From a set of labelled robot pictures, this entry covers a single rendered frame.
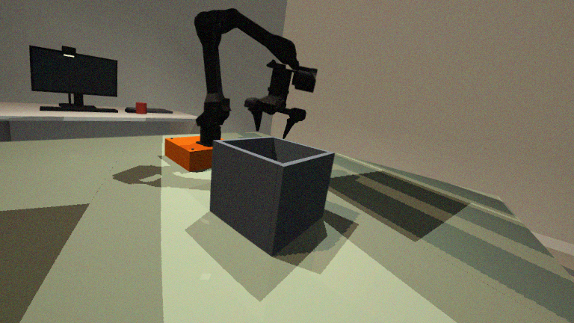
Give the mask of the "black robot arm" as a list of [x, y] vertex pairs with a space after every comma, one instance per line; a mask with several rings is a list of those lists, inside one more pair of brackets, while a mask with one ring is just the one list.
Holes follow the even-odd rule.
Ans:
[[[237, 9], [211, 10], [200, 12], [195, 17], [196, 33], [203, 46], [203, 59], [207, 94], [204, 101], [203, 113], [196, 119], [200, 126], [200, 141], [197, 144], [212, 147], [214, 140], [220, 140], [220, 126], [229, 116], [230, 100], [223, 95], [220, 75], [220, 58], [218, 46], [222, 34], [239, 28], [254, 40], [266, 46], [282, 64], [273, 59], [266, 67], [272, 68], [271, 84], [280, 87], [289, 87], [291, 74], [294, 73], [292, 85], [294, 89], [313, 93], [316, 83], [317, 69], [300, 67], [297, 61], [295, 44], [290, 40], [275, 35], [247, 18]], [[284, 65], [285, 64], [285, 65]], [[293, 70], [287, 69], [289, 65]], [[283, 96], [284, 95], [284, 96]], [[286, 108], [285, 94], [280, 96], [270, 92], [268, 96], [259, 99], [259, 110], [270, 115]]]

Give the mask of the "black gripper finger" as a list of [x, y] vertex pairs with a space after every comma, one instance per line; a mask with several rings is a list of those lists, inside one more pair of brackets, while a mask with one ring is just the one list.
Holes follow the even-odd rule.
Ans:
[[256, 126], [256, 131], [258, 132], [258, 131], [259, 131], [260, 124], [261, 124], [261, 119], [262, 119], [262, 111], [260, 111], [259, 109], [258, 109], [258, 110], [253, 110], [253, 109], [250, 109], [250, 108], [248, 108], [247, 110], [252, 113], [253, 119], [254, 119], [254, 122], [255, 122], [255, 126]]
[[287, 119], [287, 124], [286, 124], [286, 128], [283, 134], [283, 139], [285, 139], [285, 137], [287, 136], [288, 132], [290, 131], [290, 129], [292, 128], [292, 126], [299, 122], [298, 120], [292, 120], [292, 119]]

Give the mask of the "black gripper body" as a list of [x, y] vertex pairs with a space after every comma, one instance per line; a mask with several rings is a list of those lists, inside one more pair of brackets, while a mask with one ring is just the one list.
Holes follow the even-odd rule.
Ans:
[[[288, 95], [288, 87], [280, 87], [280, 86], [276, 86], [274, 84], [270, 84], [270, 87], [268, 87], [268, 95], [270, 92], [274, 92], [274, 95], [280, 96], [281, 93], [285, 94], [285, 99], [287, 99], [287, 95]], [[258, 110], [259, 109], [259, 98], [247, 98], [245, 103], [244, 103], [244, 107], [248, 107], [250, 109], [253, 110]], [[290, 116], [290, 119], [292, 120], [298, 120], [298, 121], [302, 121], [305, 119], [306, 117], [306, 111], [300, 108], [285, 108], [284, 111], [282, 111], [281, 113], [283, 114], [287, 114], [288, 116]]]

